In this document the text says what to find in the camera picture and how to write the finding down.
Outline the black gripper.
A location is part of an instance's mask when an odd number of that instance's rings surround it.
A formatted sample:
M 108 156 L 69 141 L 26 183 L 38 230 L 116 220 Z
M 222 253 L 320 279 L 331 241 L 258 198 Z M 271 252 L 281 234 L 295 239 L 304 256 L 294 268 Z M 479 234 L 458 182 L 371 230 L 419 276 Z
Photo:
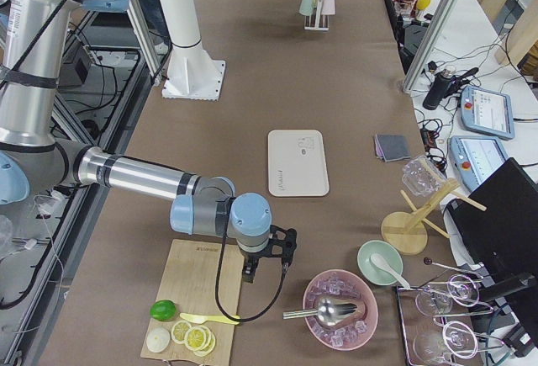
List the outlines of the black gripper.
M 259 258 L 256 255 L 245 255 L 242 268 L 242 280 L 248 284 L 254 282 Z

